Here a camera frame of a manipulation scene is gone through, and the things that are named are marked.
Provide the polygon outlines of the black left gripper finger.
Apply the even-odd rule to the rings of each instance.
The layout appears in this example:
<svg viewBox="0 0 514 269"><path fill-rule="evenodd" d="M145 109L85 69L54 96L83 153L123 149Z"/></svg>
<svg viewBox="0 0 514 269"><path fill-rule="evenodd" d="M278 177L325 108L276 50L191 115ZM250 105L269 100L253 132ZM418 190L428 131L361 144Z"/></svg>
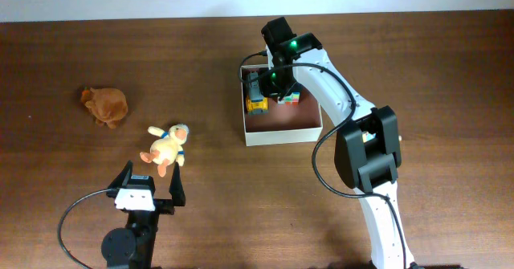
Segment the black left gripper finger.
<svg viewBox="0 0 514 269"><path fill-rule="evenodd" d="M110 190L119 190L122 187L126 186L132 176L133 172L133 162L127 161L124 168L121 172L114 178L114 180L109 184L108 188Z"/></svg>
<svg viewBox="0 0 514 269"><path fill-rule="evenodd" d="M169 186L169 193L172 197L174 206L186 205L186 194L182 185L180 166L178 163L175 163L173 167L173 174Z"/></svg>

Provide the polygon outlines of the multicoloured puzzle cube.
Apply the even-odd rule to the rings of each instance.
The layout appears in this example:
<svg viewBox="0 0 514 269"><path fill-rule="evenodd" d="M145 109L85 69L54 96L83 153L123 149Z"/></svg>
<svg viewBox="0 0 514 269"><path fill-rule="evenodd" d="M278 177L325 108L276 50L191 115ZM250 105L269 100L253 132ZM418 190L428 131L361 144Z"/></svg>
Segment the multicoloured puzzle cube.
<svg viewBox="0 0 514 269"><path fill-rule="evenodd" d="M291 92L289 95L284 96L282 99L277 99L277 104L297 105L300 102L300 93Z"/></svg>

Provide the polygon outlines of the yellow grey toy truck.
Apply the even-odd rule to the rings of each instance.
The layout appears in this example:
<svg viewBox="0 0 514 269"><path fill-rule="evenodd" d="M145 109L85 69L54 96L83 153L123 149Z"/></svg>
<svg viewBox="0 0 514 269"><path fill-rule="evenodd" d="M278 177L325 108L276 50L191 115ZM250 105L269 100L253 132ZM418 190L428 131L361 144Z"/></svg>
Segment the yellow grey toy truck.
<svg viewBox="0 0 514 269"><path fill-rule="evenodd" d="M251 72L248 79L251 83L246 84L246 110L249 115L264 114L268 112L268 98L265 97L260 89L259 81L255 79L259 76L257 71Z"/></svg>

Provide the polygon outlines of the yellow wooden rattle drum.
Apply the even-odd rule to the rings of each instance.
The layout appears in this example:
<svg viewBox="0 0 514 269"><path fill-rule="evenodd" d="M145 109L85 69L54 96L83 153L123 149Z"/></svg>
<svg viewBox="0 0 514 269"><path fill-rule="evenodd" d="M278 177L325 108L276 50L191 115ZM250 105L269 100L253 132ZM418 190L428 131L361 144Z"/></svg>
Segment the yellow wooden rattle drum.
<svg viewBox="0 0 514 269"><path fill-rule="evenodd" d="M374 133L364 132L363 135L362 135L362 138L363 138L364 142L367 142L367 141L370 141L370 140L374 139L375 136L376 135Z"/></svg>

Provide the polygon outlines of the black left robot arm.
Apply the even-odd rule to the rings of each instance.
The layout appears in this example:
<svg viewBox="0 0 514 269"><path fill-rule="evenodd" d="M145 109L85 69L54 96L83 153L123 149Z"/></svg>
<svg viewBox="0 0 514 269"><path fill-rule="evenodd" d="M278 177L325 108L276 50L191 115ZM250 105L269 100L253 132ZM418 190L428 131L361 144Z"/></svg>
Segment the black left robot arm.
<svg viewBox="0 0 514 269"><path fill-rule="evenodd" d="M159 217L173 215L186 204L180 166L173 167L168 199L155 198L153 177L133 173L128 161L108 186L106 195L115 207L128 215L125 226L109 231L101 244L101 253L108 268L151 268Z"/></svg>

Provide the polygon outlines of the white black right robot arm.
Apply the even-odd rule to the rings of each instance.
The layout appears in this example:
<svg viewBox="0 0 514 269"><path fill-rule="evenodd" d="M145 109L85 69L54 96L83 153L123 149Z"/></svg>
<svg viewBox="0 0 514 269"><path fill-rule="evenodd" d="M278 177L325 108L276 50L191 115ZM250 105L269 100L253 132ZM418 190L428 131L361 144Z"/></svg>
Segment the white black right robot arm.
<svg viewBox="0 0 514 269"><path fill-rule="evenodd" d="M285 18L261 30L269 69L263 78L297 83L325 110L334 127L317 141L335 137L334 165L362 208L376 268L414 268L398 209L398 168L402 163L398 118L389 106L376 107L351 87L312 33L297 35Z"/></svg>

